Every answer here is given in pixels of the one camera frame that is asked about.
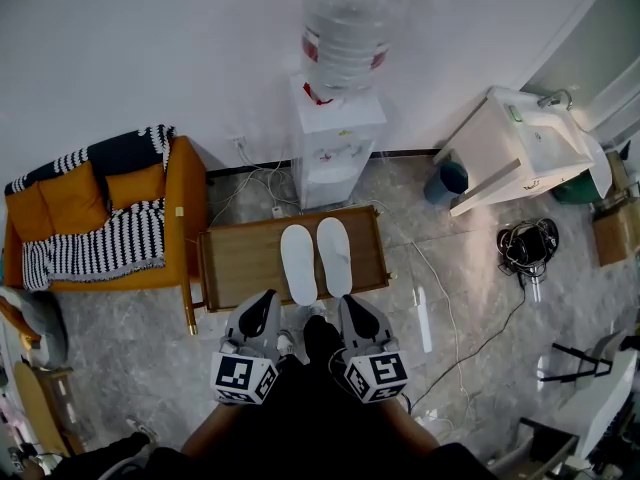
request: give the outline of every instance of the black cable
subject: black cable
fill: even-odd
[[[472,357],[477,356],[480,353],[480,351],[491,342],[491,340],[493,340],[494,338],[497,338],[498,336],[500,336],[504,332],[504,330],[507,328],[507,325],[509,325],[509,320],[511,320],[511,317],[514,315],[514,313],[516,311],[518,311],[518,309],[520,309],[522,307],[522,305],[527,300],[527,292],[526,292],[522,282],[520,283],[520,287],[522,288],[522,302],[511,310],[511,313],[509,313],[509,316],[507,317],[507,320],[504,322],[504,325],[502,326],[502,329],[500,329],[497,333],[495,333],[493,336],[491,336],[491,338],[489,338],[487,341],[485,341],[480,346],[480,348],[478,350],[476,350],[473,354],[471,354],[470,356],[464,357],[464,358],[460,359],[459,361],[456,361],[452,366],[447,368],[444,371],[444,373],[442,375],[440,375],[440,377],[438,377],[435,380],[435,382],[433,384],[431,384],[431,386],[429,386],[429,389],[427,389],[414,403],[411,403],[411,400],[409,400],[409,397],[404,395],[405,399],[407,400],[407,412],[409,414],[411,414],[411,412],[413,411],[414,407],[416,405],[418,405],[418,402],[420,402],[420,400],[422,400],[425,396],[427,396],[431,392],[431,390],[436,386],[436,384],[438,384],[438,382],[440,382],[451,370],[453,370],[456,366],[458,366],[460,363],[466,361],[467,359],[471,359]]]
[[[553,233],[553,229],[547,229],[550,225],[549,223],[551,223],[553,229],[556,229],[555,233]],[[542,240],[542,243],[546,249],[545,258],[533,262],[528,261],[528,251],[526,249],[526,244],[520,238],[520,231],[524,229],[526,232],[526,230],[530,228],[537,228],[538,233],[540,234],[540,239]],[[537,221],[522,221],[513,229],[502,230],[500,233],[498,233],[498,238],[498,251],[500,252],[500,255],[503,259],[503,262],[498,265],[498,268],[505,275],[518,273],[531,279],[537,279],[544,276],[547,270],[547,263],[551,260],[551,258],[553,258],[558,248],[557,228],[555,226],[555,223],[553,223],[553,221],[549,219],[540,219]],[[552,243],[553,248],[549,247],[548,242]],[[515,244],[520,244],[520,247],[525,254],[524,258],[516,259],[509,255],[509,251],[512,250],[512,248],[516,248]]]

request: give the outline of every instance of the baseboard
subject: baseboard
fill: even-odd
[[[398,151],[374,151],[371,158],[398,158],[403,156],[435,156],[440,149],[401,149]],[[256,164],[264,169],[275,169],[278,162],[266,162],[264,164]],[[291,160],[283,160],[280,167],[290,167]],[[207,171],[207,179],[220,178],[221,176],[231,176],[233,174],[243,174],[245,172],[255,171],[255,167],[251,165],[243,165],[242,167],[229,167],[226,169],[217,169],[215,171]]]

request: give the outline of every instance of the electrical outlet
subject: electrical outlet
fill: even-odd
[[[233,147],[236,149],[244,148],[247,145],[247,138],[242,135],[240,137],[233,137],[232,139],[229,139],[229,142],[231,142]]]

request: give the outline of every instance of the faucet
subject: faucet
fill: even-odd
[[[571,97],[569,91],[567,91],[566,89],[558,89],[557,91],[553,91],[553,94],[551,94],[551,96],[540,98],[538,100],[538,106],[540,108],[544,108],[550,105],[557,105],[558,103],[560,103],[560,99],[556,98],[559,93],[565,93],[567,95],[567,110],[571,110],[571,107],[573,106],[573,98]]]

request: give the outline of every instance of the cardboard box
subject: cardboard box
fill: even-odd
[[[611,185],[613,190],[612,194],[622,192],[631,185],[631,181],[629,180],[629,175],[627,174],[624,162],[622,161],[622,158],[620,158],[620,153],[617,151],[607,153],[607,160],[611,167],[611,177],[613,181]]]
[[[640,248],[640,200],[629,199],[593,221],[600,266],[635,255]]]

